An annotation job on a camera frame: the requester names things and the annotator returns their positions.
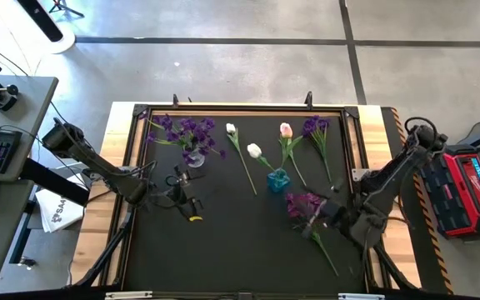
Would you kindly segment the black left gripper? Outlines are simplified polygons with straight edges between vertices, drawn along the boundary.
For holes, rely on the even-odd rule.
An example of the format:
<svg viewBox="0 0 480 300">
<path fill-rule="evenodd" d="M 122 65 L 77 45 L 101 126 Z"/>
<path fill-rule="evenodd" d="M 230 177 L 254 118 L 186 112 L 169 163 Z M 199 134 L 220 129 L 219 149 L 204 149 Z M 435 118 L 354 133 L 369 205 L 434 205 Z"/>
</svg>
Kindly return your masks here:
<svg viewBox="0 0 480 300">
<path fill-rule="evenodd" d="M 159 194 L 159 197 L 155 200 L 155 205 L 166 209 L 181 208 L 182 215 L 189 222 L 203 221 L 203 217 L 198 211 L 198 208 L 203 209 L 201 201 L 196 198 L 188 199 L 183 190 L 183 185 L 188 181 L 203 178 L 205 176 L 204 171 L 186 165 L 175 165 L 173 170 L 176 176 L 166 177 L 165 183 L 169 186 L 169 189 Z M 159 202 L 161 198 L 166 198 L 171 204 L 161 204 Z"/>
</svg>

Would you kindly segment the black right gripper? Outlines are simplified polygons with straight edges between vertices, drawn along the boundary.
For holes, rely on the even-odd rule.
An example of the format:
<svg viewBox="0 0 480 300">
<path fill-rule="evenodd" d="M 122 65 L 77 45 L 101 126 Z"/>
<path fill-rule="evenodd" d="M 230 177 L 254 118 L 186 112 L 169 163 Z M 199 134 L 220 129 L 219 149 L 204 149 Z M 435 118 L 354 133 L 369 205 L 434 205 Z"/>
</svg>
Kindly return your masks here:
<svg viewBox="0 0 480 300">
<path fill-rule="evenodd" d="M 345 205 L 332 199 L 322 200 L 311 219 L 316 220 L 320 214 L 329 227 L 336 228 L 340 233 L 348 233 L 354 222 L 352 212 Z M 319 229 L 323 229 L 323 224 L 320 222 L 304 223 L 301 235 L 306 239 L 314 238 Z"/>
</svg>

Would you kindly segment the magenta purple flower bunch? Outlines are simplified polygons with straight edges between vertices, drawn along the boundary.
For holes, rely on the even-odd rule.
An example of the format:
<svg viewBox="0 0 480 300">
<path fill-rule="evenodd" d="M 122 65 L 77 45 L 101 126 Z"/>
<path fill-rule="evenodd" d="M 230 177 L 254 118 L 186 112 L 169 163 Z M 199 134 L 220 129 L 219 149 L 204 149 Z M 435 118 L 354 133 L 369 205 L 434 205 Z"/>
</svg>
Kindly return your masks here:
<svg viewBox="0 0 480 300">
<path fill-rule="evenodd" d="M 287 214 L 292 222 L 292 229 L 298 232 L 301 232 L 303 229 L 304 223 L 322 223 L 319 220 L 319 217 L 316 220 L 312 220 L 311 217 L 314 214 L 314 211 L 320 204 L 320 202 L 325 197 L 319 197 L 314 193 L 305 193 L 305 194 L 287 194 L 286 197 L 287 202 Z M 333 273 L 338 277 L 339 273 L 333 263 L 333 260 L 330 258 L 327 249 L 324 246 L 322 237 L 320 235 L 319 230 L 317 231 L 317 235 L 314 238 L 309 238 L 309 240 L 314 241 L 317 246 L 322 251 L 324 257 L 327 259 L 327 262 L 332 269 Z"/>
</svg>

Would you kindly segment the clear glass vase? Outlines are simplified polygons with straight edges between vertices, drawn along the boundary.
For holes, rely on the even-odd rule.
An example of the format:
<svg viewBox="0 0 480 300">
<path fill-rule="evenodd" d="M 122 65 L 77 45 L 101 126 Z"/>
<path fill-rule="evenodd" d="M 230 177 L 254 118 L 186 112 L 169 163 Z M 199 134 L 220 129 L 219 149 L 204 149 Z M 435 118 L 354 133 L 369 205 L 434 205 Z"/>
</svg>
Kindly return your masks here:
<svg viewBox="0 0 480 300">
<path fill-rule="evenodd" d="M 187 165 L 190 168 L 200 168 L 205 163 L 207 155 L 205 147 L 195 147 L 187 156 Z"/>
</svg>

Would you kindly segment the blue glass vase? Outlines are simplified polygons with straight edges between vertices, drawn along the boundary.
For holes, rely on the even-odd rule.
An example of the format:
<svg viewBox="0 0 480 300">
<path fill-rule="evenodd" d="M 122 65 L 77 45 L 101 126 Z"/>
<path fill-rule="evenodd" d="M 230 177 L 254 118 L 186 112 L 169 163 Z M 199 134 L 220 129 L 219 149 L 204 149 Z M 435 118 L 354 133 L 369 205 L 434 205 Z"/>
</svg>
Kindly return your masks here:
<svg viewBox="0 0 480 300">
<path fill-rule="evenodd" d="M 290 177 L 288 173 L 278 168 L 267 175 L 267 186 L 274 193 L 282 192 L 290 183 Z"/>
</svg>

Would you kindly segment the white tulip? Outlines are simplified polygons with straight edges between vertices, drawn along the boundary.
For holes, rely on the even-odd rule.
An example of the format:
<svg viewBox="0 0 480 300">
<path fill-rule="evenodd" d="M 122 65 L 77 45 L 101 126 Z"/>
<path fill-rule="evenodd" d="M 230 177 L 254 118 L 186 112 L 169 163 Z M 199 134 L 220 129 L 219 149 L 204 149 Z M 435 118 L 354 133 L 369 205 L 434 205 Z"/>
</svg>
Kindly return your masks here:
<svg viewBox="0 0 480 300">
<path fill-rule="evenodd" d="M 276 168 L 274 168 L 270 162 L 263 156 L 262 149 L 256 143 L 250 143 L 247 145 L 247 152 L 251 158 L 255 159 L 262 165 L 268 167 L 272 172 L 271 175 L 273 178 L 279 178 L 279 173 Z"/>
<path fill-rule="evenodd" d="M 229 140 L 232 142 L 233 146 L 236 148 L 237 150 L 237 153 L 241 159 L 241 162 L 242 162 L 242 165 L 243 165 L 243 168 L 244 168 L 244 171 L 247 175 L 247 178 L 248 178 L 248 181 L 251 185 L 251 188 L 252 188 L 252 191 L 254 193 L 255 196 L 258 195 L 258 192 L 257 192 L 257 189 L 255 188 L 255 185 L 253 183 L 253 180 L 252 180 L 252 177 L 251 177 L 251 174 L 248 170 L 248 167 L 245 163 L 245 160 L 243 158 L 243 154 L 242 154 L 242 151 L 241 151 L 241 148 L 240 148 L 240 143 L 239 143 L 239 136 L 238 136 L 238 129 L 235 127 L 234 124 L 232 123 L 227 123 L 226 124 L 226 132 L 227 132 L 227 137 L 229 138 Z"/>
</svg>

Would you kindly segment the pink tulip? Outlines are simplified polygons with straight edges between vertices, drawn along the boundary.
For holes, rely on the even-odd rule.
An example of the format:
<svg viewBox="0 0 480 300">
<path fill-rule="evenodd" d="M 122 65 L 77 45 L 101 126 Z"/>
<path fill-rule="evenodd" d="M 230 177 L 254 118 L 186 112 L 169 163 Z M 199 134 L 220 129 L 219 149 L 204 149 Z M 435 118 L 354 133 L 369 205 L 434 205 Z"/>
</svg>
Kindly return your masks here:
<svg viewBox="0 0 480 300">
<path fill-rule="evenodd" d="M 303 178 L 303 175 L 299 171 L 298 165 L 295 161 L 294 154 L 293 154 L 293 149 L 302 140 L 303 137 L 302 136 L 293 137 L 293 129 L 291 125 L 287 122 L 283 122 L 279 126 L 279 132 L 280 132 L 279 143 L 282 149 L 282 165 L 284 165 L 284 163 L 290 158 L 292 161 L 292 165 L 301 180 L 302 185 L 306 187 L 307 184 Z"/>
</svg>

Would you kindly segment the black table mat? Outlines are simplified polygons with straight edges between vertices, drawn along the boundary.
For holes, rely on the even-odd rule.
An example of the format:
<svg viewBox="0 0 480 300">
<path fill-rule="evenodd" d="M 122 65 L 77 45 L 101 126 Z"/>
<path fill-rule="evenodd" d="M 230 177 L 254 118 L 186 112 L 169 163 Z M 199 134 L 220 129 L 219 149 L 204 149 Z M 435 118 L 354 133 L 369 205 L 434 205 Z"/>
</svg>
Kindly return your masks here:
<svg viewBox="0 0 480 300">
<path fill-rule="evenodd" d="M 330 268 L 317 244 L 293 230 L 283 193 L 267 185 L 271 170 L 251 158 L 247 145 L 256 143 L 274 167 L 283 167 L 290 177 L 287 192 L 301 194 L 305 188 L 292 161 L 282 165 L 279 126 L 289 123 L 295 133 L 303 117 L 214 118 L 212 136 L 221 159 L 213 153 L 197 170 L 205 176 L 192 181 L 203 209 L 203 221 L 189 222 L 175 208 L 149 205 L 140 208 L 132 228 L 123 286 L 133 291 L 166 293 L 216 293 L 237 291 L 329 295 L 364 291 L 361 252 L 331 228 L 320 235 L 339 276 Z M 342 181 L 337 200 L 348 200 L 348 164 L 338 117 L 330 116 L 327 132 L 328 177 L 316 150 L 301 141 L 294 158 L 307 186 L 327 193 Z M 254 195 L 226 124 L 238 129 L 243 158 L 257 189 Z"/>
</svg>

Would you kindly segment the black hazard striped ramp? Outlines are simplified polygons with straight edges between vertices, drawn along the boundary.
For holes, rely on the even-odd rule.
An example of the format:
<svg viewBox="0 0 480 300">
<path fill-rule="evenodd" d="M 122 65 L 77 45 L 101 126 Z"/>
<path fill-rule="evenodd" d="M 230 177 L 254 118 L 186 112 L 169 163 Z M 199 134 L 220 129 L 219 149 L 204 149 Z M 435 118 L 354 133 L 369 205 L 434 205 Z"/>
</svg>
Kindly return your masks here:
<svg viewBox="0 0 480 300">
<path fill-rule="evenodd" d="M 402 272 L 410 282 L 428 292 L 451 294 L 453 286 L 430 213 L 428 195 L 416 173 L 403 181 L 401 202 L 410 222 L 404 232 L 412 244 L 411 266 L 402 267 Z"/>
</svg>

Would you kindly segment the white paper bag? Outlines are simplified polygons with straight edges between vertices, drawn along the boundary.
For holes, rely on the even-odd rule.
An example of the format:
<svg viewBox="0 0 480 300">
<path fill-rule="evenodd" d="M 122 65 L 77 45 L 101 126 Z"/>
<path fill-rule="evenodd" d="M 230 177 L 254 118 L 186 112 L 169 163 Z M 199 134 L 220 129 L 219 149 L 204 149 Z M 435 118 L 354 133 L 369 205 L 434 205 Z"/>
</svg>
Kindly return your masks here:
<svg viewBox="0 0 480 300">
<path fill-rule="evenodd" d="M 43 189 L 35 193 L 40 207 L 42 228 L 45 233 L 55 233 L 81 220 L 85 208 L 54 192 Z"/>
</svg>

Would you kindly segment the black support bar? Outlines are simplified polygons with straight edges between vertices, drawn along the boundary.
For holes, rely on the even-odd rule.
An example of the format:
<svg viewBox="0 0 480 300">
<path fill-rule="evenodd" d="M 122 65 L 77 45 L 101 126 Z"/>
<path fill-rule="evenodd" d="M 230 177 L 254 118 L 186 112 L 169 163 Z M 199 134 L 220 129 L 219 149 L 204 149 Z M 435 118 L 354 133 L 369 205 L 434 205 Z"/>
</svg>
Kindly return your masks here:
<svg viewBox="0 0 480 300">
<path fill-rule="evenodd" d="M 74 182 L 57 175 L 42 164 L 27 158 L 20 173 L 21 179 L 35 182 L 38 186 L 56 193 L 70 201 L 85 206 L 89 192 Z"/>
</svg>

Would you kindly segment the red black tool case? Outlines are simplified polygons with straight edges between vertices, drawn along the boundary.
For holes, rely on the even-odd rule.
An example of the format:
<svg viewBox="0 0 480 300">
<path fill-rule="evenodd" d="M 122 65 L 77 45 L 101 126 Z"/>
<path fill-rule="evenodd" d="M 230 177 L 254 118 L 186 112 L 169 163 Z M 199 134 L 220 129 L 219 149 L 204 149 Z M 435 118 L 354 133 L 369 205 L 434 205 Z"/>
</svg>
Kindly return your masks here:
<svg viewBox="0 0 480 300">
<path fill-rule="evenodd" d="M 419 175 L 445 238 L 480 238 L 480 157 L 469 145 L 447 146 Z"/>
</svg>

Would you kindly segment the white stand base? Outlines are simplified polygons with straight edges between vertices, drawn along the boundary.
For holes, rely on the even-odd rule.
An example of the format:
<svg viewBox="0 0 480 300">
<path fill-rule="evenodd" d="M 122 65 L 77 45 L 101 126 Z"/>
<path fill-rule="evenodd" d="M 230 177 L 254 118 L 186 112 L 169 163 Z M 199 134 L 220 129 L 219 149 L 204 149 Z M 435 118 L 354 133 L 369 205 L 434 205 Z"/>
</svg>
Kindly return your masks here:
<svg viewBox="0 0 480 300">
<path fill-rule="evenodd" d="M 60 54 L 71 48 L 76 36 L 70 27 L 58 25 L 39 0 L 12 0 L 17 9 L 17 40 L 25 50 Z"/>
</svg>

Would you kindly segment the silver bracket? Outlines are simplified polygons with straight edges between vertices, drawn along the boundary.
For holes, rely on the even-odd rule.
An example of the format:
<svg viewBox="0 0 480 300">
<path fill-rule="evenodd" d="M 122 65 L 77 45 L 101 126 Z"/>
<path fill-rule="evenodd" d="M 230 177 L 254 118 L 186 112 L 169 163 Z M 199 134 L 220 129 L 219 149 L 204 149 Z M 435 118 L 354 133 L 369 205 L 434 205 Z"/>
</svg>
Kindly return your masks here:
<svg viewBox="0 0 480 300">
<path fill-rule="evenodd" d="M 386 300 L 382 294 L 368 294 L 368 293 L 339 293 L 338 300 Z"/>
<path fill-rule="evenodd" d="M 139 300 L 152 297 L 152 291 L 107 292 L 104 300 Z"/>
</svg>

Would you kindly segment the black aluminium table frame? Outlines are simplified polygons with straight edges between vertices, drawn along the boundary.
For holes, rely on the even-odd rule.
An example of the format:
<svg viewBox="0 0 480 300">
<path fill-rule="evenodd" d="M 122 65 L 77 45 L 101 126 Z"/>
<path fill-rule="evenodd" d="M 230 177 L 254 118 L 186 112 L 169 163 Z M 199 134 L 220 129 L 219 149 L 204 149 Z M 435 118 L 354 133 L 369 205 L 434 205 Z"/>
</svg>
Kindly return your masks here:
<svg viewBox="0 0 480 300">
<path fill-rule="evenodd" d="M 399 123 L 398 112 L 390 107 L 384 115 L 376 105 L 313 104 L 311 111 L 302 104 L 247 103 L 247 102 L 179 102 L 177 108 L 168 102 L 114 102 L 109 113 L 101 154 L 110 163 L 140 163 L 145 150 L 144 139 L 149 126 L 146 119 L 153 114 L 172 116 L 209 117 L 310 117 L 334 116 L 342 121 L 343 143 L 350 154 L 351 166 L 371 165 L 380 168 L 388 161 L 388 124 Z M 122 286 L 121 280 L 128 259 L 129 240 L 124 237 L 112 250 L 96 277 L 88 271 L 109 246 L 122 226 L 127 205 L 108 193 L 99 184 L 91 194 L 94 204 L 83 219 L 77 250 L 70 272 L 75 283 L 89 283 L 93 287 Z"/>
</svg>

